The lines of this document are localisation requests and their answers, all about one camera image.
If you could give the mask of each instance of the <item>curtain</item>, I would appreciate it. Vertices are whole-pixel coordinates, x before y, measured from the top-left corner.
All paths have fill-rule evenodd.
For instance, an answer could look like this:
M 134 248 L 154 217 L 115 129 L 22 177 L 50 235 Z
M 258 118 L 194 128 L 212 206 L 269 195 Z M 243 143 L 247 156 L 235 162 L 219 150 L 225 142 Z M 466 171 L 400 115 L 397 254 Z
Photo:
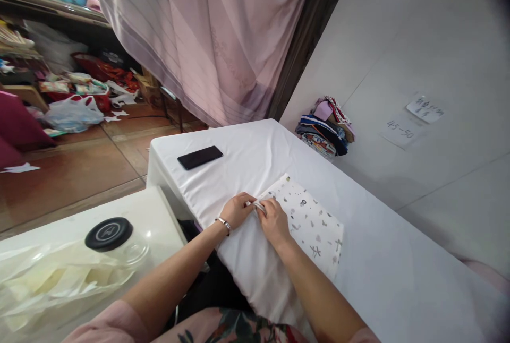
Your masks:
M 100 0 L 126 51 L 211 126 L 265 117 L 304 0 Z

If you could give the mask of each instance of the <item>forearm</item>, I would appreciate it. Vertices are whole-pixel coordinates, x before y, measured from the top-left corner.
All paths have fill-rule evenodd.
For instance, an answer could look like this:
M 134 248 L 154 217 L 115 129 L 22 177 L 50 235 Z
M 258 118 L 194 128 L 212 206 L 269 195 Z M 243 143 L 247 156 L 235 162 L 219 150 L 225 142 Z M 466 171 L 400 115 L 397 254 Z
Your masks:
M 225 225 L 213 223 L 122 297 L 141 317 L 151 339 L 159 336 L 204 262 L 227 232 Z
M 276 248 L 319 343 L 349 342 L 367 325 L 331 281 L 291 239 Z

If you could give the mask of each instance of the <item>bracelet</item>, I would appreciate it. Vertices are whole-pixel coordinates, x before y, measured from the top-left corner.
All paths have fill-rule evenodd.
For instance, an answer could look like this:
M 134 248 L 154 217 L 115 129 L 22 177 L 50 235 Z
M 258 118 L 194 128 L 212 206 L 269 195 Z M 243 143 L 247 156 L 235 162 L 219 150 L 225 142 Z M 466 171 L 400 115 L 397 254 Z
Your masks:
M 230 226 L 230 224 L 221 217 L 215 218 L 214 221 L 215 222 L 220 221 L 223 225 L 225 225 L 227 227 L 227 229 L 228 229 L 227 237 L 228 237 L 230 235 L 230 231 L 232 230 L 232 227 Z

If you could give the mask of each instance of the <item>white wall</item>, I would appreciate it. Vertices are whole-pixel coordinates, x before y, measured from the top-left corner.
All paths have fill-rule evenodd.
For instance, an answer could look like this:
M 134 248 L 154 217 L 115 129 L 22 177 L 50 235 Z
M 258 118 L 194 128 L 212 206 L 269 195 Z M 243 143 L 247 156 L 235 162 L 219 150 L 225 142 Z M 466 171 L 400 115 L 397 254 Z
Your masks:
M 498 0 L 339 0 L 280 122 L 332 95 L 358 138 L 335 165 L 447 250 L 510 278 L 510 25 Z M 446 115 L 404 151 L 414 94 Z

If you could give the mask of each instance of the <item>pink sleeve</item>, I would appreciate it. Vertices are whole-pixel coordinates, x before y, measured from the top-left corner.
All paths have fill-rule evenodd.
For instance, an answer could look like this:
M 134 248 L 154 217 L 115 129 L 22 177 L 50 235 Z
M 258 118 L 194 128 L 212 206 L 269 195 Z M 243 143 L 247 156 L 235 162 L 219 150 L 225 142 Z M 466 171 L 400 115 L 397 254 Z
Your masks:
M 362 328 L 351 338 L 349 343 L 380 343 L 376 335 L 368 327 Z
M 148 343 L 147 329 L 125 301 L 115 301 L 89 323 L 79 326 L 62 343 Z

